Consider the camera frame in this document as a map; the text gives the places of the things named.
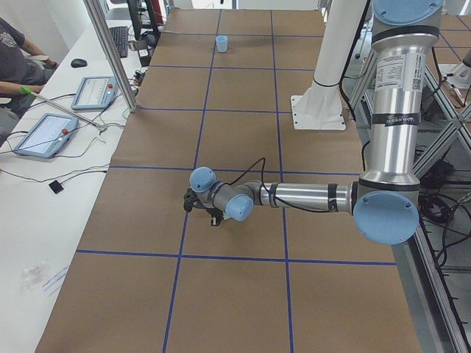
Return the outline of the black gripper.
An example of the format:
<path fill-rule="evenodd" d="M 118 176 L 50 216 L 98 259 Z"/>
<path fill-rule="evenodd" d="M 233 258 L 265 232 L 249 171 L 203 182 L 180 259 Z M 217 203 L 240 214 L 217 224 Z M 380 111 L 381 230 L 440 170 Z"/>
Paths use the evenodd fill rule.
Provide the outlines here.
<path fill-rule="evenodd" d="M 218 227 L 224 220 L 223 212 L 214 207 L 212 204 L 198 200 L 198 205 L 205 209 L 206 212 L 211 216 L 210 225 L 212 227 Z"/>

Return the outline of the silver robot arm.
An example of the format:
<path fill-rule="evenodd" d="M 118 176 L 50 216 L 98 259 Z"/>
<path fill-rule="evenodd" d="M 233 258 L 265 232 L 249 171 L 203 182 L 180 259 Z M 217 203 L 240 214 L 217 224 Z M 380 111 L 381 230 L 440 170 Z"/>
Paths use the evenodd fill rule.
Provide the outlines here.
<path fill-rule="evenodd" d="M 419 226 L 419 180 L 414 174 L 426 57 L 439 38 L 442 1 L 334 1 L 311 86 L 291 97 L 296 129 L 343 130 L 341 82 L 367 15 L 373 18 L 375 92 L 366 170 L 350 185 L 223 182 L 195 169 L 184 208 L 205 209 L 218 225 L 245 220 L 256 205 L 311 213 L 345 212 L 370 240 L 398 244 Z"/>

